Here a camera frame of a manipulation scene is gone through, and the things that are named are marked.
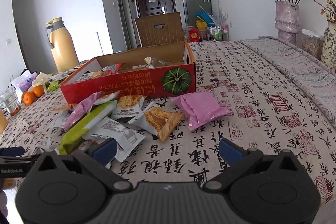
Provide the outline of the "long green snack bar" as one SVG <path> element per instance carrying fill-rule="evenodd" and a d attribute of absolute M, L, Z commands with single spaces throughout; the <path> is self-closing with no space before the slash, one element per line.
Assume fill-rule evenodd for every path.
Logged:
<path fill-rule="evenodd" d="M 71 154 L 83 142 L 83 136 L 112 113 L 117 101 L 109 101 L 98 105 L 94 110 L 77 122 L 62 138 L 59 146 L 60 155 Z"/>

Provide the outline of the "pink snack packet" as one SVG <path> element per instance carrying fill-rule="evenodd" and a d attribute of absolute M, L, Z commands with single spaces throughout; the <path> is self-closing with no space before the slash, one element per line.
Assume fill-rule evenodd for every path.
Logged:
<path fill-rule="evenodd" d="M 188 128 L 197 128 L 215 120 L 232 114 L 232 110 L 221 107 L 210 92 L 187 93 L 171 99 L 188 119 Z"/>

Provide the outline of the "orange cracker snack packet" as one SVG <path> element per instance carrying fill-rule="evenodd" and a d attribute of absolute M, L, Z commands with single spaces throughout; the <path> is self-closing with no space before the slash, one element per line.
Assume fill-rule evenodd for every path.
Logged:
<path fill-rule="evenodd" d="M 128 121 L 128 124 L 144 129 L 155 135 L 161 142 L 165 142 L 183 117 L 183 113 L 165 111 L 151 102 L 142 113 Z"/>

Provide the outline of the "white cracker snack packet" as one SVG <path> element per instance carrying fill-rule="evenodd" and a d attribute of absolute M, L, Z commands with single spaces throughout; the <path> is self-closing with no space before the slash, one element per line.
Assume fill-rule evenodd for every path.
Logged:
<path fill-rule="evenodd" d="M 116 121 L 120 118 L 133 118 L 141 114 L 145 98 L 143 95 L 121 97 L 110 117 Z"/>

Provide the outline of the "calligraphy print tablecloth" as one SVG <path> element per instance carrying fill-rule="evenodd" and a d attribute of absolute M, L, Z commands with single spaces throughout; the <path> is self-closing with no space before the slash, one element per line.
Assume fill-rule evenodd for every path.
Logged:
<path fill-rule="evenodd" d="M 211 92 L 231 113 L 194 131 L 181 120 L 166 141 L 138 128 L 143 141 L 112 171 L 126 180 L 196 181 L 228 164 L 219 155 L 227 138 L 267 155 L 291 150 L 321 195 L 335 200 L 335 129 L 317 106 L 271 63 L 238 42 L 193 43 L 198 91 Z"/>

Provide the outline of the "drinking glass with goji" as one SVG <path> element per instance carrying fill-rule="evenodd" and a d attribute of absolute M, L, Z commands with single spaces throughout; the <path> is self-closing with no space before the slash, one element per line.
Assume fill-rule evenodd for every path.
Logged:
<path fill-rule="evenodd" d="M 11 86 L 1 93 L 1 105 L 11 116 L 15 116 L 21 110 L 14 87 Z"/>

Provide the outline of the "orange mandarin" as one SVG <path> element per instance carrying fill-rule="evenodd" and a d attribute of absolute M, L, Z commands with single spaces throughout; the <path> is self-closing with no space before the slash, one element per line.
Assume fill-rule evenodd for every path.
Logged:
<path fill-rule="evenodd" d="M 39 86 L 34 86 L 31 92 L 33 93 L 35 97 L 39 98 L 45 93 L 45 90 L 42 85 L 39 85 Z"/>
<path fill-rule="evenodd" d="M 24 94 L 22 95 L 22 102 L 26 105 L 32 105 L 34 103 L 35 100 L 35 96 L 33 94 L 33 92 L 24 92 Z"/>

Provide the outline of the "rear orange mandarin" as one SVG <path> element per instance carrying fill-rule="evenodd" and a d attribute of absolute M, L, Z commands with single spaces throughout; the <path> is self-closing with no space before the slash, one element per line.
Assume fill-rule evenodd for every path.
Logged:
<path fill-rule="evenodd" d="M 45 90 L 42 85 L 39 85 L 39 86 L 34 86 L 31 92 L 33 93 L 35 97 L 39 98 L 45 93 Z"/>

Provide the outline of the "purple tissue pack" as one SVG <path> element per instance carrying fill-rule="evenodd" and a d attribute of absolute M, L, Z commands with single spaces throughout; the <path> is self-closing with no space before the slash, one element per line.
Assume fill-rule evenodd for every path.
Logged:
<path fill-rule="evenodd" d="M 19 77 L 13 79 L 11 84 L 15 88 L 17 94 L 23 94 L 28 91 L 36 77 L 36 72 L 31 73 L 29 70 L 26 70 Z"/>

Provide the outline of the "cream artificial flower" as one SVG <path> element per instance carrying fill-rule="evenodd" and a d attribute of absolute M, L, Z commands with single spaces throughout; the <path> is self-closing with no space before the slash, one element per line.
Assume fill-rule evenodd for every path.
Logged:
<path fill-rule="evenodd" d="M 44 92 L 47 93 L 47 89 L 51 83 L 52 83 L 51 76 L 41 72 L 32 81 L 31 87 L 34 88 L 37 86 L 42 86 Z"/>

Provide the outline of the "red cardboard pumpkin box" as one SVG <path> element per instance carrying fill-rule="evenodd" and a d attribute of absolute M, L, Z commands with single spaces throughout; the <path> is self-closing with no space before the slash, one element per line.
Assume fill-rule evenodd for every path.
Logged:
<path fill-rule="evenodd" d="M 115 75 L 82 81 L 87 72 L 99 72 L 120 63 Z M 79 103 L 95 92 L 147 98 L 175 97 L 196 91 L 196 61 L 187 42 L 161 44 L 95 57 L 77 69 L 61 84 L 68 103 Z"/>

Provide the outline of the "yellow thermos jug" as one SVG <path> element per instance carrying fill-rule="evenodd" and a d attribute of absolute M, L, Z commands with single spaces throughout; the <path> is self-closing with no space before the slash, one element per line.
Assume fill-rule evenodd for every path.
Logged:
<path fill-rule="evenodd" d="M 72 37 L 62 17 L 46 23 L 46 34 L 58 72 L 65 72 L 79 64 Z"/>

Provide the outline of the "floral ceramic vase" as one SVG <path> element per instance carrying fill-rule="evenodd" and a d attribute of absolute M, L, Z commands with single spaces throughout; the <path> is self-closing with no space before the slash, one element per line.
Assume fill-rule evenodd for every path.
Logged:
<path fill-rule="evenodd" d="M 335 72 L 336 66 L 336 30 L 335 23 L 328 22 L 323 36 L 321 62 L 331 71 Z"/>

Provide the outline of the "clear lidded food container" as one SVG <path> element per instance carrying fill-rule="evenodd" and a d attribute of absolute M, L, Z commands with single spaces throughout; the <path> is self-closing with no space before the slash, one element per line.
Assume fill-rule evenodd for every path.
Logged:
<path fill-rule="evenodd" d="M 323 36 L 313 31 L 302 29 L 302 49 L 320 60 L 322 56 Z"/>

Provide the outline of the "brown wooden chair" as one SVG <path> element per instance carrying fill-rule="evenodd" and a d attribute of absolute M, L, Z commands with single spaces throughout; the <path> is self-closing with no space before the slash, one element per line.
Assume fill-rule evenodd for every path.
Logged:
<path fill-rule="evenodd" d="M 184 41 L 179 12 L 137 18 L 135 24 L 142 47 Z"/>

